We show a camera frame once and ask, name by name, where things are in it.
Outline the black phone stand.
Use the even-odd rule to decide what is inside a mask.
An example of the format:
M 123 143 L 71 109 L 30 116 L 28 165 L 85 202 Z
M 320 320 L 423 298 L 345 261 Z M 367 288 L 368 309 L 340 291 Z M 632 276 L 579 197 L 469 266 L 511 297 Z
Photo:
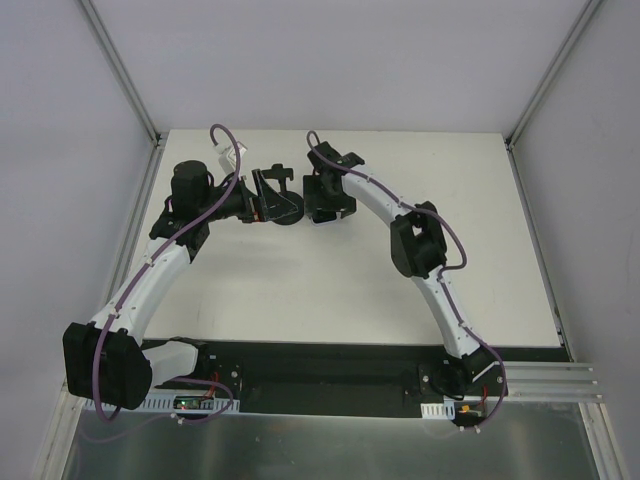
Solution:
M 294 180 L 294 170 L 281 163 L 259 172 L 259 186 L 264 200 L 263 213 L 266 221 L 280 226 L 292 226 L 304 216 L 304 200 L 290 191 L 287 182 Z

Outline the phone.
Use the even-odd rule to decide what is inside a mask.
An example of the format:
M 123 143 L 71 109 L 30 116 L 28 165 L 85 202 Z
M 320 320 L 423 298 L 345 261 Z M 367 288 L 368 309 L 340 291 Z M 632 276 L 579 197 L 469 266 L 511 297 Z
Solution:
M 308 215 L 314 227 L 327 226 L 340 220 L 337 212 L 316 211 Z

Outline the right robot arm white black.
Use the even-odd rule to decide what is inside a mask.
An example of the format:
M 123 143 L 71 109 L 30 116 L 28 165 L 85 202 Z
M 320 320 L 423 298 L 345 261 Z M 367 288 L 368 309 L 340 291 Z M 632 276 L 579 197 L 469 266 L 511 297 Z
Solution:
M 313 223 L 322 224 L 344 219 L 363 205 L 388 227 L 391 261 L 423 295 L 447 355 L 429 374 L 429 385 L 457 401 L 476 392 L 501 359 L 474 331 L 456 301 L 448 273 L 467 265 L 460 239 L 431 202 L 408 203 L 357 154 L 339 153 L 314 131 L 308 133 L 307 144 L 313 173 L 303 177 L 305 214 Z

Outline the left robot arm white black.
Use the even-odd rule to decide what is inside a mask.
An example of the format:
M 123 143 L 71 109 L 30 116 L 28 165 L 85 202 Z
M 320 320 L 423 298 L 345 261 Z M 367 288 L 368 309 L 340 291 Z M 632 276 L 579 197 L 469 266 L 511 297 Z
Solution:
M 171 194 L 134 272 L 91 320 L 73 322 L 63 334 L 71 394 L 134 410 L 151 388 L 176 377 L 191 389 L 209 382 L 212 367 L 200 357 L 196 342 L 175 339 L 144 348 L 143 339 L 172 284 L 206 242 L 210 223 L 235 217 L 243 223 L 290 225 L 301 219 L 302 199 L 287 188 L 293 169 L 274 164 L 251 175 L 253 189 L 234 172 L 216 184 L 201 161 L 174 167 Z

